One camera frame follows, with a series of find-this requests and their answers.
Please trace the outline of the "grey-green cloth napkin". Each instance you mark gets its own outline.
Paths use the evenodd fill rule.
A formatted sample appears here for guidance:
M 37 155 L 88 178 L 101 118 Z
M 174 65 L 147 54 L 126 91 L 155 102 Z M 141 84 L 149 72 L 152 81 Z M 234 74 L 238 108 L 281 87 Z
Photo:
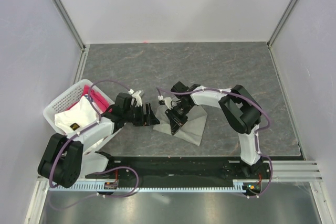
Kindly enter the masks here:
M 207 112 L 201 106 L 193 107 L 187 115 L 187 122 L 172 135 L 169 119 L 165 115 L 166 109 L 165 105 L 160 105 L 157 109 L 155 116 L 160 121 L 160 124 L 155 125 L 153 129 L 200 146 L 207 120 Z

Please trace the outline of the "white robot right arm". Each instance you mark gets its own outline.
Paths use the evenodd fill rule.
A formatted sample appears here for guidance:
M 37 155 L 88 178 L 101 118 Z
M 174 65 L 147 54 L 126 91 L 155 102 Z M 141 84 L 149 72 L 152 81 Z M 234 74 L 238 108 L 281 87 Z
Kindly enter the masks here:
M 219 108 L 231 128 L 238 133 L 241 174 L 251 179 L 259 173 L 263 162 L 258 144 L 261 112 L 257 109 L 257 102 L 243 86 L 220 90 L 199 84 L 188 87 L 178 82 L 171 88 L 171 93 L 177 97 L 178 102 L 176 105 L 167 102 L 165 115 L 173 135 L 188 122 L 188 114 L 193 107 L 206 105 Z

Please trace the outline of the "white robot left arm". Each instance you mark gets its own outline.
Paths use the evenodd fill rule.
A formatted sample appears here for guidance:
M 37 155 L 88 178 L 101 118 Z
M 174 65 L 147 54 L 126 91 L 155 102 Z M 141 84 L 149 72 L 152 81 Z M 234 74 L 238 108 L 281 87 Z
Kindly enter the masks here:
M 134 126 L 159 124 L 149 103 L 142 103 L 138 94 L 119 93 L 115 103 L 84 127 L 75 121 L 75 128 L 67 135 L 51 136 L 38 166 L 38 173 L 49 179 L 52 188 L 71 187 L 79 177 L 98 173 L 111 178 L 115 165 L 99 148 L 111 140 L 126 123 Z

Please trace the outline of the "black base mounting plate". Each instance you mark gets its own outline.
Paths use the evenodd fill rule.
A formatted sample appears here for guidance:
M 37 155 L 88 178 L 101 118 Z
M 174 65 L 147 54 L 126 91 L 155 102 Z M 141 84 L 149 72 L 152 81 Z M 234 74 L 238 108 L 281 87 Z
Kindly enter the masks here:
M 85 178 L 115 178 L 127 180 L 126 170 L 115 173 L 112 168 L 125 166 L 127 170 L 133 168 L 142 183 L 153 186 L 159 179 L 169 183 L 182 181 L 194 183 L 197 180 L 213 180 L 226 183 L 233 179 L 269 179 L 271 168 L 261 158 L 257 164 L 249 167 L 238 157 L 112 157 L 109 159 L 106 170 L 86 175 Z

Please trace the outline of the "pink cloth in basket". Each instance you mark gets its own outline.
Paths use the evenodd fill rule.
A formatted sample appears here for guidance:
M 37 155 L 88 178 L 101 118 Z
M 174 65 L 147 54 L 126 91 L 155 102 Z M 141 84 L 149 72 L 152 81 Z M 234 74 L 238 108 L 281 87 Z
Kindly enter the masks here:
M 85 115 L 96 115 L 97 113 L 92 108 L 89 98 L 91 98 L 93 106 L 98 110 L 101 114 L 107 110 L 107 108 L 111 105 L 100 92 L 92 89 L 89 94 L 89 86 L 85 85 L 82 93 L 80 94 L 80 99 L 78 102 L 75 102 L 71 105 L 68 110 L 73 112 L 80 112 Z

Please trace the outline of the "white plastic laundry basket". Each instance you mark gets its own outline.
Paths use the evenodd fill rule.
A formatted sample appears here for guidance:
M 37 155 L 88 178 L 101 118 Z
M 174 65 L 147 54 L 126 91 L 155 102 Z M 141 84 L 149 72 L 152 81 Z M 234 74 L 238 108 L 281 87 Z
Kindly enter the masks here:
M 73 84 L 70 88 L 64 91 L 61 95 L 56 97 L 43 111 L 44 118 L 47 122 L 52 126 L 52 128 L 61 135 L 66 135 L 69 138 L 72 136 L 76 136 L 75 140 L 80 141 L 83 144 L 83 152 L 85 154 L 97 151 L 101 149 L 105 144 L 108 143 L 116 134 L 113 132 L 114 124 L 108 119 L 98 119 L 93 123 L 78 129 L 72 133 L 66 134 L 61 129 L 55 126 L 54 116 L 57 113 L 67 111 L 68 108 L 73 105 L 75 102 L 79 101 L 80 94 L 82 93 L 84 86 L 88 85 L 89 94 L 91 90 L 94 89 L 101 93 L 101 95 L 112 105 L 114 101 L 111 100 L 103 91 L 101 91 L 98 87 L 92 86 L 92 82 L 83 79 L 75 84 Z M 90 104 L 93 109 L 99 113 L 98 110 L 93 106 L 91 98 L 89 98 Z

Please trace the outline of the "white folded garment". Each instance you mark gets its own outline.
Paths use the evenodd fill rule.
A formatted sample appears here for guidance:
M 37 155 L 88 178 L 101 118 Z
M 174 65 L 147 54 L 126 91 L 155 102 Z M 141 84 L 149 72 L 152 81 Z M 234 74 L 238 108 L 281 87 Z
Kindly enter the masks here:
M 69 110 L 55 114 L 55 126 L 66 134 L 86 127 L 98 119 L 97 112 L 89 102 L 88 95 L 81 97 L 79 102 Z

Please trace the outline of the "aluminium frame rail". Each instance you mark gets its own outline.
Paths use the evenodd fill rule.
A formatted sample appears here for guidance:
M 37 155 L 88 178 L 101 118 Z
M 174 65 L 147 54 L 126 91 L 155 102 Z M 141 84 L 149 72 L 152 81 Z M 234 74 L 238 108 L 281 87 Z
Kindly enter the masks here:
M 275 160 L 275 161 L 269 161 L 265 157 L 263 157 L 263 159 L 265 163 L 269 163 L 269 166 L 271 168 L 271 177 L 269 179 L 304 178 L 304 177 L 315 179 L 315 178 L 320 177 L 320 172 L 315 162 L 300 161 L 298 159 L 291 161 L 287 157 L 284 160 L 280 159 L 280 160 Z M 115 178 L 87 178 L 87 179 L 116 179 L 118 182 L 122 184 L 127 184 L 127 183 L 130 183 L 131 180 L 136 179 L 137 177 L 139 178 L 137 172 L 133 168 L 131 168 L 130 170 L 127 170 L 125 166 L 119 166 L 119 167 L 110 169 L 111 172 L 114 171 L 115 173 L 120 172 L 122 170 L 126 170 L 127 180 L 124 180 L 124 181 L 118 180 L 117 176 Z M 234 180 L 256 180 L 256 179 L 233 179 L 226 183 L 231 183 Z

